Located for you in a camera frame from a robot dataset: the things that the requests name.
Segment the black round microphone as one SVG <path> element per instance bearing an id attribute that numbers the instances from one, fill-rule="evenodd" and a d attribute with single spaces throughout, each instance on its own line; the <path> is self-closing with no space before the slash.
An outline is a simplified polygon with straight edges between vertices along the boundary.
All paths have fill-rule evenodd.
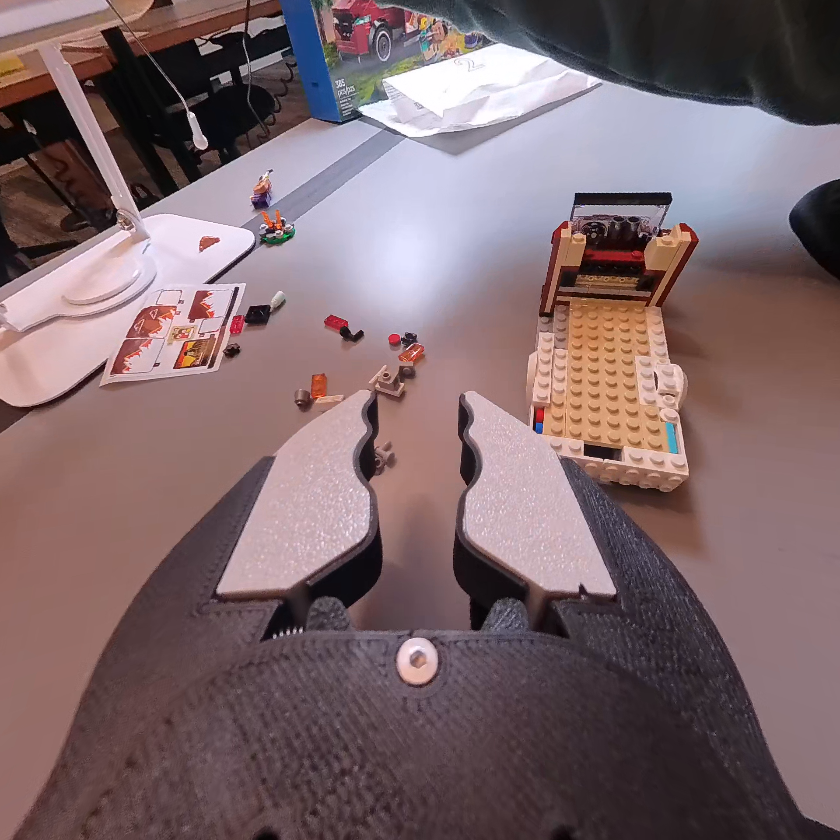
<path id="1" fill-rule="evenodd" d="M 237 141 L 249 131 L 262 127 L 277 112 L 276 98 L 260 86 L 233 84 L 221 87 L 191 106 L 204 132 L 209 148 L 225 165 L 239 157 Z"/>

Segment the white stand base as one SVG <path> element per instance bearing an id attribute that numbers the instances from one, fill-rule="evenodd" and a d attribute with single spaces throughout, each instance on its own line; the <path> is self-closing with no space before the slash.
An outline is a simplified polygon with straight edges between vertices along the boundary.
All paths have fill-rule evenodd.
<path id="1" fill-rule="evenodd" d="M 256 245 L 244 227 L 158 214 L 144 234 L 108 235 L 2 301 L 1 397 L 49 403 L 84 381 L 119 346 L 154 290 L 214 281 Z M 204 235 L 220 237 L 198 253 Z"/>

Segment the toy brick truck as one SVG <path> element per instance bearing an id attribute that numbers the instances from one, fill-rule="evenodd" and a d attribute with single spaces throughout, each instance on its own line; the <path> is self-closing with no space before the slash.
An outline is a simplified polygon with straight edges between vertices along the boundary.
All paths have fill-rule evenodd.
<path id="1" fill-rule="evenodd" d="M 552 233 L 528 422 L 602 483 L 670 492 L 690 471 L 662 305 L 699 239 L 670 192 L 578 192 Z"/>

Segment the person's right forearm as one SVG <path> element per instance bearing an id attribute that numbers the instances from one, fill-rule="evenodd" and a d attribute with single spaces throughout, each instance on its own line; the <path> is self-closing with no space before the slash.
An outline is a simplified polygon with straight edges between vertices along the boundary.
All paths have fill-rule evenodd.
<path id="1" fill-rule="evenodd" d="M 838 1 L 403 1 L 462 32 L 661 96 L 839 122 Z"/>

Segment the black rounded object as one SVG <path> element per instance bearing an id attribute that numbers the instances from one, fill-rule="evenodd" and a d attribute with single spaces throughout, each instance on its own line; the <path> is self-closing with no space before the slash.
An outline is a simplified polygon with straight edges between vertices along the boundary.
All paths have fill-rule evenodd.
<path id="1" fill-rule="evenodd" d="M 815 263 L 839 279 L 839 180 L 805 194 L 793 206 L 789 222 Z"/>

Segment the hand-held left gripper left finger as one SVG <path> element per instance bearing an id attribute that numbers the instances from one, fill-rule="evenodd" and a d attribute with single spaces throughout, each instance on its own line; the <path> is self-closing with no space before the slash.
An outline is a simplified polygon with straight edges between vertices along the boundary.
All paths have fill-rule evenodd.
<path id="1" fill-rule="evenodd" d="M 360 390 L 276 452 L 216 593 L 225 600 L 359 601 L 382 572 L 376 396 Z"/>

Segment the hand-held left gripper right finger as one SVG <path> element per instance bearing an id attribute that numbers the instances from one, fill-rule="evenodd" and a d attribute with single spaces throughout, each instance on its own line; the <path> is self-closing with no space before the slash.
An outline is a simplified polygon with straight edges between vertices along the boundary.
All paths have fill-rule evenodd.
<path id="1" fill-rule="evenodd" d="M 467 487 L 456 518 L 456 579 L 480 603 L 612 600 L 616 586 L 562 458 L 548 440 L 477 392 L 458 404 Z"/>

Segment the brown wooden table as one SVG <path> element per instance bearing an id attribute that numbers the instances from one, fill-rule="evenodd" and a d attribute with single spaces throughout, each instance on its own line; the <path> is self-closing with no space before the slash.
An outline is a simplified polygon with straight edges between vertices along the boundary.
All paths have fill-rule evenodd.
<path id="1" fill-rule="evenodd" d="M 150 51 L 163 49 L 196 37 L 243 24 L 245 2 L 190 1 L 175 2 L 170 7 L 151 8 L 151 2 L 116 2 L 131 28 Z M 85 16 L 79 22 L 65 22 L 43 33 L 40 24 L 12 38 L 2 38 L 2 55 L 13 54 L 23 62 L 23 68 L 2 76 L 1 107 L 56 89 L 36 46 L 41 40 L 55 38 L 62 44 L 62 54 L 80 82 L 95 79 L 110 71 L 114 58 L 101 38 L 93 45 L 72 49 L 69 43 L 94 38 L 98 31 L 119 21 L 108 9 L 101 14 Z"/>

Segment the black table frame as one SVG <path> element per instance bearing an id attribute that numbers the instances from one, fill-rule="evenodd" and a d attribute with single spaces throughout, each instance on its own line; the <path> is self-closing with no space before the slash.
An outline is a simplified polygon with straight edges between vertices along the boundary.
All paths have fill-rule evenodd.
<path id="1" fill-rule="evenodd" d="M 167 149 L 187 181 L 198 181 L 202 174 L 194 153 L 187 149 L 181 130 L 166 111 L 121 29 L 106 28 L 101 35 L 112 54 L 112 92 L 118 115 L 128 127 L 134 149 L 152 180 L 166 196 L 176 191 L 175 180 L 158 153 L 159 149 Z"/>

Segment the stand top panel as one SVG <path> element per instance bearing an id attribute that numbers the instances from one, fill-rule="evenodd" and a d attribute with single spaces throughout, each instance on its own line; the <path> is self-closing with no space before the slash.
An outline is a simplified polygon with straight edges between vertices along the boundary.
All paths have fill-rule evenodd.
<path id="1" fill-rule="evenodd" d="M 1 36 L 35 35 L 54 29 L 75 32 L 102 15 L 114 13 L 135 19 L 148 11 L 152 1 L 2 1 Z"/>

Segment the grey desk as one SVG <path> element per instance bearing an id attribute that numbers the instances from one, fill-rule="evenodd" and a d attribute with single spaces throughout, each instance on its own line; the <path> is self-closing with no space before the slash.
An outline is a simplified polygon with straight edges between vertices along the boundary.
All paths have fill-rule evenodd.
<path id="1" fill-rule="evenodd" d="M 380 404 L 395 465 L 372 480 L 384 566 L 358 627 L 467 628 L 455 582 L 459 394 L 518 419 L 552 231 L 577 191 L 670 191 L 699 245 L 664 307 L 686 371 L 690 476 L 609 486 L 704 603 L 801 810 L 838 826 L 838 283 L 788 226 L 838 176 L 838 127 L 603 85 L 504 128 L 398 140 L 227 281 L 241 353 L 183 380 L 99 377 L 2 432 L 2 838 L 49 777 L 123 613 L 183 535 L 312 420 L 324 373 L 351 395 L 415 331 L 426 355 Z M 324 326 L 333 314 L 360 342 Z"/>

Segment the white paper bag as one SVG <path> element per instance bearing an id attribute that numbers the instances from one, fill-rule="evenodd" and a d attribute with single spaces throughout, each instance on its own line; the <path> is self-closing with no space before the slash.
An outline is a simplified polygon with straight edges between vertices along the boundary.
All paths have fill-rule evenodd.
<path id="1" fill-rule="evenodd" d="M 491 45 L 383 80 L 360 114 L 407 138 L 482 129 L 577 97 L 601 81 L 508 45 Z"/>

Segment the blue toy box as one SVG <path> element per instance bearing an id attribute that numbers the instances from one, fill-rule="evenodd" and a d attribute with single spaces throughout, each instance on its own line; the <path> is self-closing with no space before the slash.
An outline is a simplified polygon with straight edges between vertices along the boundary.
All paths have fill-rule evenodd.
<path id="1" fill-rule="evenodd" d="M 283 18 L 315 119 L 343 123 L 387 98 L 384 79 L 490 44 L 478 32 L 374 1 L 282 1 Z"/>

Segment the sticker sheet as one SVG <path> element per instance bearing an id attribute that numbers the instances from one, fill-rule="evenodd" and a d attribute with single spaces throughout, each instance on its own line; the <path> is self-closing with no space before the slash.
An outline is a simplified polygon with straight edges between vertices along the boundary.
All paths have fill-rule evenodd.
<path id="1" fill-rule="evenodd" d="M 228 345 L 244 283 L 153 290 L 110 354 L 100 385 L 160 380 L 214 371 Z"/>

